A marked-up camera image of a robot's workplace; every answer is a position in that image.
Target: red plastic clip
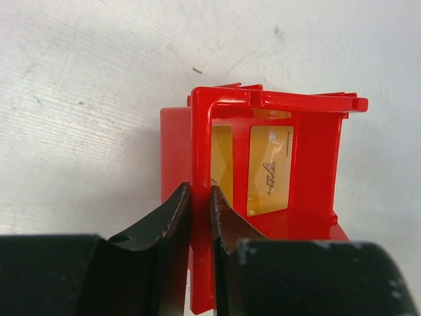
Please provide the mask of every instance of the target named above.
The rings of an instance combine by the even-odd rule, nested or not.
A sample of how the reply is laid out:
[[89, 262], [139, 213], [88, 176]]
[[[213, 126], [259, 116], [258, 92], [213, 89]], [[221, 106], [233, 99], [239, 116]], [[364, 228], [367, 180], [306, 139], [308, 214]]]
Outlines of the red plastic clip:
[[[212, 126], [231, 126], [232, 206], [257, 230], [273, 239], [347, 240], [333, 210], [341, 123], [350, 112], [367, 111], [368, 100], [356, 93], [300, 95], [238, 83], [195, 88], [187, 104], [161, 110], [161, 198], [190, 181], [191, 310], [199, 314], [215, 306], [209, 218]], [[280, 119], [272, 111], [288, 115]], [[247, 212], [253, 126], [293, 130], [287, 206], [257, 216]], [[271, 190], [274, 168], [265, 168]]]

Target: gold card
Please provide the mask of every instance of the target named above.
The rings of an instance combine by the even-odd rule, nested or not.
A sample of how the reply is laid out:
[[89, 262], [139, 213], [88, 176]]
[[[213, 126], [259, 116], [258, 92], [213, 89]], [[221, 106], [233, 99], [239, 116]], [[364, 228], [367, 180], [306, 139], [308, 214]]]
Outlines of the gold card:
[[233, 203], [232, 186], [232, 127], [212, 126], [211, 185], [219, 186], [228, 203]]
[[251, 128], [247, 216], [287, 208], [292, 143], [292, 126]]

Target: red plastic case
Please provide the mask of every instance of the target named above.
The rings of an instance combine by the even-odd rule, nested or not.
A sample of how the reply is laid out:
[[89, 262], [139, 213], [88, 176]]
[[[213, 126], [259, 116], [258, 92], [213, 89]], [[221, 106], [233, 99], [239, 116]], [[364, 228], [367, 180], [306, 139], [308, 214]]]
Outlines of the red plastic case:
[[[350, 112], [367, 108], [368, 100], [356, 93], [300, 95], [237, 83], [195, 88], [187, 107], [161, 110], [162, 201], [190, 181], [192, 312], [215, 306], [209, 217], [212, 125], [232, 127], [233, 208], [244, 219], [273, 239], [347, 240], [333, 210], [341, 123]], [[287, 111], [291, 117], [256, 117], [256, 109]], [[289, 199], [286, 209], [248, 217], [250, 131], [256, 125], [293, 127]]]

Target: white table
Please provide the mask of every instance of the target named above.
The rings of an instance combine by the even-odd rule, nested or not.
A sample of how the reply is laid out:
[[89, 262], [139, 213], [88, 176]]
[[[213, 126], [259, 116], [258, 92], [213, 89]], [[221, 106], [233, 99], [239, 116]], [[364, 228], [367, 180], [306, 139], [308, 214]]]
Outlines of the white table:
[[2, 0], [0, 233], [109, 237], [155, 208], [159, 109], [195, 86], [358, 92], [369, 111], [344, 122], [335, 210], [421, 306], [420, 13], [417, 0]]

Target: dust speck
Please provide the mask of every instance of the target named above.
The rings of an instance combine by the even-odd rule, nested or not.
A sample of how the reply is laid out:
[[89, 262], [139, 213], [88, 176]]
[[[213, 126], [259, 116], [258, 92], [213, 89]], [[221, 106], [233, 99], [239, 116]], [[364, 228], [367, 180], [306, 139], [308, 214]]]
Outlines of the dust speck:
[[197, 72], [198, 74], [203, 74], [203, 72], [201, 72], [199, 69], [193, 67], [192, 71]]
[[175, 49], [174, 49], [174, 45], [172, 45], [172, 43], [169, 43], [169, 44], [168, 44], [168, 45], [166, 45], [165, 47], [167, 48], [167, 50], [169, 50], [169, 51], [171, 51], [171, 52], [174, 52], [174, 51], [175, 51]]
[[361, 250], [364, 246], [362, 242], [351, 242], [351, 245], [354, 246], [354, 248], [357, 248], [358, 250]]
[[284, 33], [280, 30], [278, 25], [274, 28], [274, 34], [280, 42], [284, 42]]
[[330, 248], [330, 243], [329, 242], [324, 242], [324, 241], [315, 241], [314, 242], [317, 246], [322, 247], [324, 249], [329, 249]]
[[247, 264], [247, 252], [256, 254], [257, 249], [256, 248], [250, 248], [249, 247], [249, 241], [248, 239], [241, 240], [237, 244], [238, 249], [238, 256], [239, 256], [239, 264], [240, 265], [246, 265]]
[[402, 295], [398, 291], [392, 291], [392, 296], [398, 300]]
[[394, 287], [394, 288], [396, 288], [396, 287], [397, 287], [397, 282], [396, 282], [396, 281], [394, 281], [394, 280], [389, 280], [389, 284], [390, 284], [392, 287]]

